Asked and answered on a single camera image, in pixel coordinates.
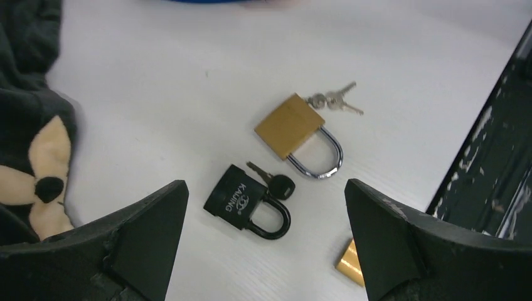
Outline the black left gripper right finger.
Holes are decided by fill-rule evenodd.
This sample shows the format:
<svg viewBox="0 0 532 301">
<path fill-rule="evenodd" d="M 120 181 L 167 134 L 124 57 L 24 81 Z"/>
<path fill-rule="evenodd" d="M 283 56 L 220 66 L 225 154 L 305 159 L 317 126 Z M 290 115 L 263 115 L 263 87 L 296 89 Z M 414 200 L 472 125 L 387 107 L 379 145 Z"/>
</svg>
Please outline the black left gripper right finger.
<svg viewBox="0 0 532 301">
<path fill-rule="evenodd" d="M 344 195 L 369 300 L 530 300 L 531 246 L 467 230 L 358 179 Z"/>
</svg>

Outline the small brass padlock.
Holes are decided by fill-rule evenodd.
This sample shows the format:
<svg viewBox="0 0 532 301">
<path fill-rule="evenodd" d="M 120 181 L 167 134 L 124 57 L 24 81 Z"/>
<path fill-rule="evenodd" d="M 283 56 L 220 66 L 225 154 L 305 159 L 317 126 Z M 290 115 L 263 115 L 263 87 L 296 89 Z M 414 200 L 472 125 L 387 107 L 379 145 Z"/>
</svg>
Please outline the small brass padlock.
<svg viewBox="0 0 532 301">
<path fill-rule="evenodd" d="M 354 240 L 351 240 L 347 244 L 344 253 L 339 257 L 334 267 L 352 282 L 360 287 L 365 287 L 364 276 Z"/>
</svg>

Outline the black padlock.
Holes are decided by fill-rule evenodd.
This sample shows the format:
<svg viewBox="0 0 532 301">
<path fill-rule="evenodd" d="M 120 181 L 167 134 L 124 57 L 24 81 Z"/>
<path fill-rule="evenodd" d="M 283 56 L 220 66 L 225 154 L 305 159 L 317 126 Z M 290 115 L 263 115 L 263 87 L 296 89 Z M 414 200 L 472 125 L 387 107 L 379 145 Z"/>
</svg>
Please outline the black padlock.
<svg viewBox="0 0 532 301">
<path fill-rule="evenodd" d="M 274 232 L 266 231 L 252 221 L 255 210 L 263 203 L 275 209 L 282 218 L 280 228 Z M 234 164 L 221 176 L 203 209 L 224 219 L 238 230 L 249 230 L 266 240 L 278 240 L 285 236 L 292 221 L 288 208 L 271 196 L 266 186 Z"/>
</svg>

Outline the silver keys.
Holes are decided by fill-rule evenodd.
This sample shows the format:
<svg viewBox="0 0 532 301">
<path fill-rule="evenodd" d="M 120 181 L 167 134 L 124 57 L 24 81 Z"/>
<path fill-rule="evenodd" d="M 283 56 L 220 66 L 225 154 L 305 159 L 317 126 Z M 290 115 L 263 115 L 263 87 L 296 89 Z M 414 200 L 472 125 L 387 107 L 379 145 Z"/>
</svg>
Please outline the silver keys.
<svg viewBox="0 0 532 301">
<path fill-rule="evenodd" d="M 329 110 L 350 111 L 363 116 L 363 110 L 348 104 L 344 99 L 346 94 L 348 94 L 356 86 L 357 83 L 353 81 L 338 90 L 331 90 L 326 93 L 315 93 L 304 100 L 306 104 L 315 110 L 328 108 Z"/>
</svg>

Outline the small key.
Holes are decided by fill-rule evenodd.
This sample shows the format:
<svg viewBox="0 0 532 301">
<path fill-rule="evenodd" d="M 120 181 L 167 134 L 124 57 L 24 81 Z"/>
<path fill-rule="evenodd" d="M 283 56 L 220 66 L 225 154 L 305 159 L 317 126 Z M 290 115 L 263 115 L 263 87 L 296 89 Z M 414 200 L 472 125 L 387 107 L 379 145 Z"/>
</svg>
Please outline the small key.
<svg viewBox="0 0 532 301">
<path fill-rule="evenodd" d="M 295 183 L 291 178 L 284 174 L 273 175 L 252 162 L 246 162 L 246 165 L 263 179 L 267 185 L 269 194 L 273 198 L 285 201 L 292 196 L 295 191 Z"/>
</svg>

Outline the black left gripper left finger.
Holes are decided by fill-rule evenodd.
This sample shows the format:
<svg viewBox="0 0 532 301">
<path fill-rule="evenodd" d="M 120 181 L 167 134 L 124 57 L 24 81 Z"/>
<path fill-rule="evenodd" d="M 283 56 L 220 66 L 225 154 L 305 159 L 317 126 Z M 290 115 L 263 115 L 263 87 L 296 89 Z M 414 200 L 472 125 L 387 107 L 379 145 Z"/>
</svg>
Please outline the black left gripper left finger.
<svg viewBox="0 0 532 301">
<path fill-rule="evenodd" d="M 1 206 L 1 299 L 164 300 L 188 197 L 185 181 L 175 180 L 43 241 Z"/>
</svg>

